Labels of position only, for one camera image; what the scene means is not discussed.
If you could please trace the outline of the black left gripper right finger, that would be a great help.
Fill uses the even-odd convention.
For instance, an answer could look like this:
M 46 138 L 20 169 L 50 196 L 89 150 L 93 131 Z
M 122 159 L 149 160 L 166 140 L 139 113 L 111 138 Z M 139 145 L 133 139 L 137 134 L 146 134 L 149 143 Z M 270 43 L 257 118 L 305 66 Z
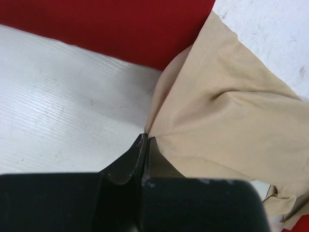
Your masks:
M 242 180 L 186 178 L 148 141 L 142 177 L 145 232 L 266 232 L 253 186 Z

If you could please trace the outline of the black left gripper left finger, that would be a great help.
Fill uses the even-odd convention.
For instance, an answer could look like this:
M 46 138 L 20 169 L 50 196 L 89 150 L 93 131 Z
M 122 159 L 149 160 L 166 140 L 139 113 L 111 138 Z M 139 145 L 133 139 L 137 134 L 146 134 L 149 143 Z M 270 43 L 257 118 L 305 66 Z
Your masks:
M 148 137 L 97 173 L 3 174 L 3 232 L 124 232 L 136 221 Z

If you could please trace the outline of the beige t shirt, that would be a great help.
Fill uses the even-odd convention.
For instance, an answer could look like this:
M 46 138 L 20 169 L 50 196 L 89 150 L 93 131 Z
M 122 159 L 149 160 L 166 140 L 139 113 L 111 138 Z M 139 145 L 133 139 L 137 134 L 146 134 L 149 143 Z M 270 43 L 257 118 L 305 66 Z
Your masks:
M 145 132 L 187 177 L 269 184 L 285 229 L 309 213 L 309 104 L 215 13 L 162 72 Z

